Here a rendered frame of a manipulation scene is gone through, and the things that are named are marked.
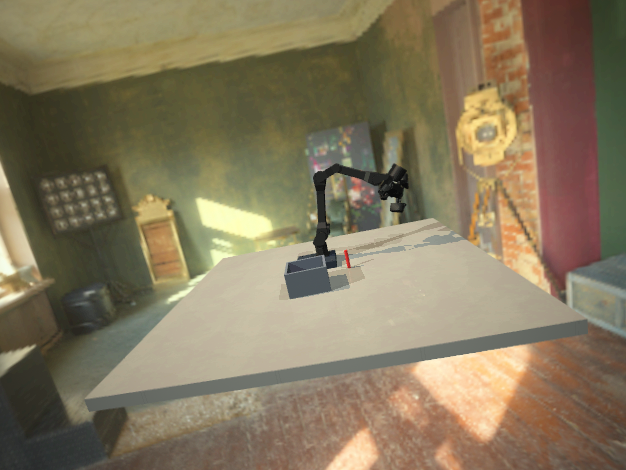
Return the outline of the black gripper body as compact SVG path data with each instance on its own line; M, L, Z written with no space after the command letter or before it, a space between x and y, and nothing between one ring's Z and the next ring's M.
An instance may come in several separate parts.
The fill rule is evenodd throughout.
M394 194L387 193L387 195L391 195L396 198L396 202L391 203L390 205L391 212L403 212L404 211L404 204L401 203L401 198L403 197L403 192L404 192L404 186L401 186L401 184L405 183L405 181L407 180L408 180L408 174L405 173L401 181L397 181L397 182L394 181L397 184L397 191Z

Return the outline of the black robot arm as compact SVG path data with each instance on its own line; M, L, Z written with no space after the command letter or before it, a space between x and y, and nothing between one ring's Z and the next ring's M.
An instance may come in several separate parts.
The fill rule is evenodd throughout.
M325 240L330 235L330 223L327 224L326 221L326 208L325 208L325 186L326 179L332 176L335 173L340 173L344 175L348 175L351 177L362 179L374 186L378 186L381 184L378 193L380 194L381 200L387 200L387 198L393 197L388 194L394 194L397 191L397 184L393 181L401 181L405 173L407 172L401 166L393 163L391 169L388 173L380 174L378 172L371 171L361 171L358 169L346 167L340 165L338 163L333 166L327 168L324 171L318 171L313 176L313 181L315 185L315 189L317 192L317 212L318 212L318 224L316 237L314 238L313 244L316 249L316 256L324 255L325 257L329 256L330 252L328 252L327 243ZM387 180L386 180L387 179Z

